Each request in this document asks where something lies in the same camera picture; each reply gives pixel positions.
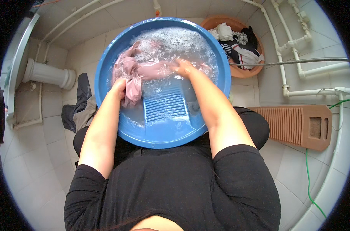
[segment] sleeve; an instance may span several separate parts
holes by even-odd
[[[105,191],[105,182],[102,174],[94,168],[85,164],[77,166],[64,205],[67,231],[93,229],[97,213],[92,211],[99,208],[99,198]]]
[[[213,197],[221,205],[226,230],[278,230],[281,207],[274,180],[259,151],[250,145],[233,145],[215,156],[214,168],[221,190]]]

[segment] blue plastic basin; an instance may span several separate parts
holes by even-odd
[[[119,34],[105,49],[95,74],[95,97],[97,105],[103,102],[110,89],[111,67],[118,55],[130,47],[130,41],[142,31],[164,27],[183,27],[200,33],[216,56],[219,67],[217,86],[229,96],[231,75],[226,55],[218,41],[201,26],[180,18],[152,18],[130,26]],[[129,117],[136,111],[121,109],[118,135],[124,140],[145,148],[165,149],[186,144],[207,131],[200,112],[190,115],[182,91],[174,85],[164,89],[158,98],[144,99],[145,125],[135,125]]]

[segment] hand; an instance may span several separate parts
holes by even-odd
[[[126,79],[118,78],[113,84],[110,92],[112,92],[119,99],[123,99],[125,97],[124,90],[126,89]]]
[[[184,78],[189,79],[192,73],[199,71],[189,61],[185,59],[177,59],[176,61],[179,64],[179,67],[171,67],[171,69],[173,71],[176,71],[179,75],[181,75]]]

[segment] metal hose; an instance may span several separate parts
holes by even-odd
[[[295,64],[295,63],[305,63],[305,62],[323,62],[323,61],[343,61],[349,62],[348,58],[340,58],[340,57],[330,57],[330,58],[307,58],[300,60],[291,60],[284,62],[272,62],[272,63],[258,63],[258,64],[238,64],[229,62],[230,65],[234,66],[243,66],[243,67],[259,67],[259,66],[275,66],[275,65],[283,65],[283,64]]]

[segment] black pants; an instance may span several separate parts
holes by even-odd
[[[267,121],[258,113],[242,107],[234,107],[235,111],[239,114],[244,125],[247,128],[251,139],[258,150],[260,150],[269,138],[270,128]],[[76,132],[74,137],[74,149],[78,156],[80,156],[82,143],[84,142],[85,134],[88,127],[84,127]],[[211,153],[210,139],[208,133],[203,134],[197,139],[185,144],[184,146],[193,146],[199,149],[203,149],[206,153]],[[116,148],[115,148],[115,166],[120,164],[126,158],[141,155],[142,150],[146,150],[139,146],[133,145],[121,137],[117,136]]]

